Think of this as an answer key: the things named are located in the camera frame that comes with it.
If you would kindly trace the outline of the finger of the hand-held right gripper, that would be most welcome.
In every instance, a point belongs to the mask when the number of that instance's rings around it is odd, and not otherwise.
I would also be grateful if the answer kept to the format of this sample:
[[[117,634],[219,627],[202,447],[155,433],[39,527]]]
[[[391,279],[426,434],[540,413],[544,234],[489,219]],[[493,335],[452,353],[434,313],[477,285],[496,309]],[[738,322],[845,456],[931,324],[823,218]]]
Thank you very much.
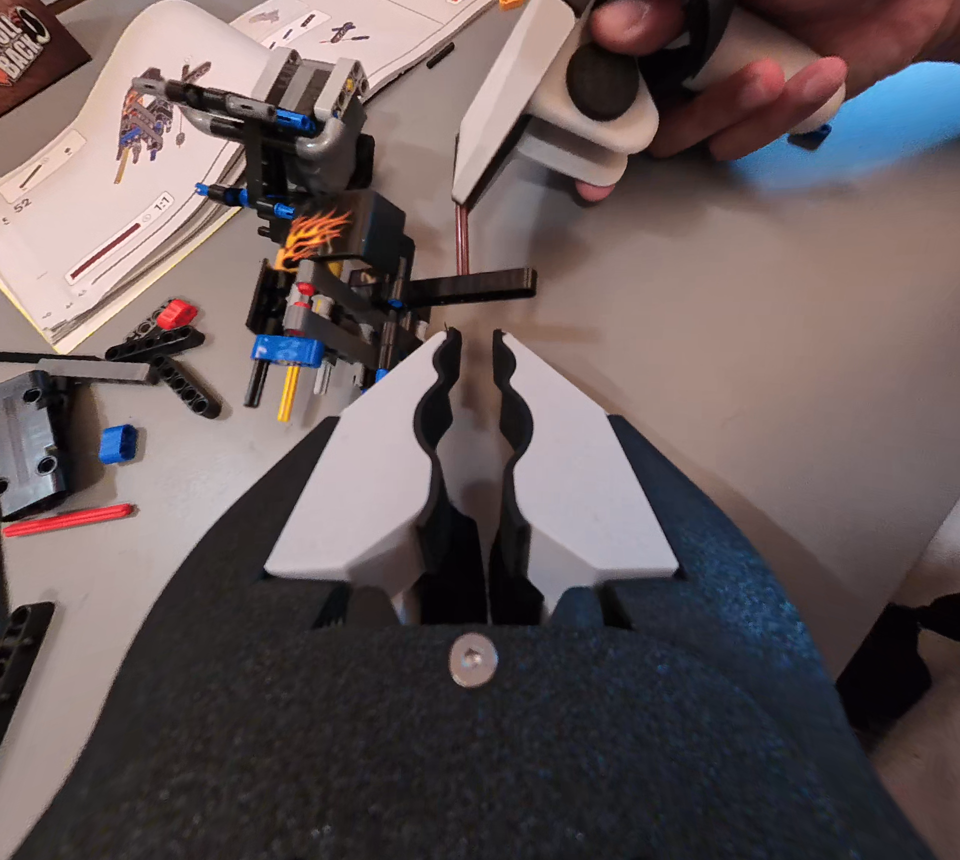
[[[452,201],[469,206],[528,102],[573,32],[565,0],[530,0],[465,111],[457,134]]]

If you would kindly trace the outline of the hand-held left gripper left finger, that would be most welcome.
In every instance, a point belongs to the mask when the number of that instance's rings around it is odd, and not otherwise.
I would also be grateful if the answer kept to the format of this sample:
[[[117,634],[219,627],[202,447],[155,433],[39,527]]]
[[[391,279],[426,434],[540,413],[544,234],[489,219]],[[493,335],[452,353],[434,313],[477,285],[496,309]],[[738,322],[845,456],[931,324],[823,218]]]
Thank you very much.
[[[424,624],[487,623],[478,529],[438,456],[462,347],[460,331],[439,331],[333,418],[265,562],[271,578],[374,590]]]

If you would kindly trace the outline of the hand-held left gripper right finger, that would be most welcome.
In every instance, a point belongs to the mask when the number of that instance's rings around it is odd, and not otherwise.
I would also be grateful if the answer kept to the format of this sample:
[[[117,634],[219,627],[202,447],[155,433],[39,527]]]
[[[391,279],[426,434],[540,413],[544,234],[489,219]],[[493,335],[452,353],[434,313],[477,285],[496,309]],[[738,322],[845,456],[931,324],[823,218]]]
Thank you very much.
[[[680,564],[614,417],[514,335],[492,337],[510,448],[489,555],[496,625],[539,625],[570,590],[672,578]]]

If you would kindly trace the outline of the black straight lego beam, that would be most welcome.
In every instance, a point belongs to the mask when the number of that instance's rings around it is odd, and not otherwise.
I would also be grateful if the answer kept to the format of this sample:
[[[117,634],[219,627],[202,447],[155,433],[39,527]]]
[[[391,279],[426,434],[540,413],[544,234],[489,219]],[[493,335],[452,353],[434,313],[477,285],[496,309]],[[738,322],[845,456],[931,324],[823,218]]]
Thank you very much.
[[[404,302],[411,308],[532,299],[538,274],[533,267],[515,267],[455,274],[408,282]]]

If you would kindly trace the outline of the lego chassis with flame panel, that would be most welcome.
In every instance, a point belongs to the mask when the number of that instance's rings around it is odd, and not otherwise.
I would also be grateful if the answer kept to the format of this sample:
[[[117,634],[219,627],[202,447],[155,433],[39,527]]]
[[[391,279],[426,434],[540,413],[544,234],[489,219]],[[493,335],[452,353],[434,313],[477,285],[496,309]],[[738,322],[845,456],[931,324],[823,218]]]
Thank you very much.
[[[311,204],[289,222],[272,261],[261,264],[246,316],[253,335],[243,405],[260,405],[271,366],[286,370],[279,422],[289,422],[301,374],[315,372],[323,396],[334,368],[353,368],[365,391],[416,350],[429,308],[406,295],[415,244],[405,213],[373,190]]]

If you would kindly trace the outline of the lego assembly with grey pipes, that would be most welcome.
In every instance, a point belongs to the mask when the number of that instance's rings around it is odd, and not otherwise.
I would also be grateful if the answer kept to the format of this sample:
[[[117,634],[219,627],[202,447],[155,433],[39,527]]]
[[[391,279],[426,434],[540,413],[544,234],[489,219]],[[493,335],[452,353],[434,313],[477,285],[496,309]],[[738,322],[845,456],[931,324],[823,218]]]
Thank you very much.
[[[292,224],[309,198],[371,184],[376,143],[363,133],[369,82],[359,60],[330,63],[273,50],[253,97],[160,74],[130,85],[178,108],[200,132],[243,148],[244,187],[199,182],[195,191],[219,205],[255,209],[272,230]]]

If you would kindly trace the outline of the small blue lego connector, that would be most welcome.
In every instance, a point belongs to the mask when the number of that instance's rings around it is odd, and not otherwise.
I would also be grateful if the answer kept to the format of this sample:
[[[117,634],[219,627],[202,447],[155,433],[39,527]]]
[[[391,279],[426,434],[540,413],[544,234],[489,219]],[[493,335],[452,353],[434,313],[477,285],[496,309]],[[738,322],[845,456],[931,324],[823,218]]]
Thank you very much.
[[[132,462],[138,455],[138,429],[132,424],[109,426],[102,430],[98,459],[105,466]]]

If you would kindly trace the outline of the grey and black lego beam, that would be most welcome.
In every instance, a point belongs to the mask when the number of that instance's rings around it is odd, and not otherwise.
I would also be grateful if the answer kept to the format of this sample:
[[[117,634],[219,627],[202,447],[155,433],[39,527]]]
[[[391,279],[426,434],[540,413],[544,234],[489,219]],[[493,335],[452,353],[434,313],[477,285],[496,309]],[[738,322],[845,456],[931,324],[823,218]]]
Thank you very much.
[[[2,351],[1,363],[30,366],[50,376],[82,382],[155,386],[160,382],[156,369],[148,362],[117,362],[96,358],[74,358],[20,351]]]

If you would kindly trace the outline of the red lego axle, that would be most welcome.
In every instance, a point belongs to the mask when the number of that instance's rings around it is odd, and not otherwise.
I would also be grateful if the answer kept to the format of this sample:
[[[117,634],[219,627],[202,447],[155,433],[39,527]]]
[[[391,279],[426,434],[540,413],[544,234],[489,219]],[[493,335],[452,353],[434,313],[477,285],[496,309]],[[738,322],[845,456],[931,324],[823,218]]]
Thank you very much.
[[[133,504],[116,504],[74,510],[13,522],[3,526],[3,538],[15,539],[75,529],[83,526],[130,518],[138,508]]]

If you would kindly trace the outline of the black lego motor block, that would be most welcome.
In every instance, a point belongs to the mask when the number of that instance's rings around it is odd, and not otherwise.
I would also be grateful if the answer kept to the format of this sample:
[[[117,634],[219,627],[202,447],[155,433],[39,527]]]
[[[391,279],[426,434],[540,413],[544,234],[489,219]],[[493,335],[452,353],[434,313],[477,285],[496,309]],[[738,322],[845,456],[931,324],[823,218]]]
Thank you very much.
[[[49,512],[73,493],[73,388],[41,369],[1,384],[2,521]]]

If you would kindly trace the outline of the black long holed lego beam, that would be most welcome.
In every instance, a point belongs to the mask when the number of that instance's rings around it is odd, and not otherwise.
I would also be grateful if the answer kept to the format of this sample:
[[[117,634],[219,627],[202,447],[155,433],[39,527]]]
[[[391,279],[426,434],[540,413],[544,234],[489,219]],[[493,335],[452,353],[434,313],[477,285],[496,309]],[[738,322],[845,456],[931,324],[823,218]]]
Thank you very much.
[[[54,602],[26,603],[14,609],[2,624],[1,740],[12,722],[55,610]]]

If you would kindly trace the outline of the lego instruction booklet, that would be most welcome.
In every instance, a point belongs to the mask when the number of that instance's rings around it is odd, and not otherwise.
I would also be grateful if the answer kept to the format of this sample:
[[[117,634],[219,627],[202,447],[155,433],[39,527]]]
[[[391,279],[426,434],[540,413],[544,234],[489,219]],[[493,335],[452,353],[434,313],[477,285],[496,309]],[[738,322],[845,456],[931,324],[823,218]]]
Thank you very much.
[[[75,350],[207,240],[232,208],[240,147],[188,122],[138,77],[256,95],[283,48],[362,65],[369,97],[497,0],[266,0],[228,23],[162,0],[126,26],[74,121],[2,176],[2,293],[58,354]]]

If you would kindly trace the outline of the lego set box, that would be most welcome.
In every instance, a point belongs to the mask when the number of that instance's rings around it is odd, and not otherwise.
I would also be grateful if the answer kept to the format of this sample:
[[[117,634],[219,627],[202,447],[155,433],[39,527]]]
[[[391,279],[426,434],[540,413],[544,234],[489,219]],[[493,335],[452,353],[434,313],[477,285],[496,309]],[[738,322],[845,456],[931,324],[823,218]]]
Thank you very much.
[[[1,115],[90,60],[42,0],[1,0]]]

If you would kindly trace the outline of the black beams with red piece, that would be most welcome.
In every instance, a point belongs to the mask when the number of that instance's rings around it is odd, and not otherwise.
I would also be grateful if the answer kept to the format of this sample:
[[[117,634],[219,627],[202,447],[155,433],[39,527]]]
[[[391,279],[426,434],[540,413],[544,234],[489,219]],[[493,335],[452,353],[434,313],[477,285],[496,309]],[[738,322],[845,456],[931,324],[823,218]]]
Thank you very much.
[[[170,298],[157,307],[149,318],[126,335],[118,344],[104,352],[104,359],[117,362],[143,362],[153,366],[159,382],[171,390],[191,413],[207,420],[217,419],[222,411],[221,400],[194,374],[187,371],[177,356],[202,347],[206,335],[195,325],[170,331],[162,331],[157,326],[157,315],[174,298]]]

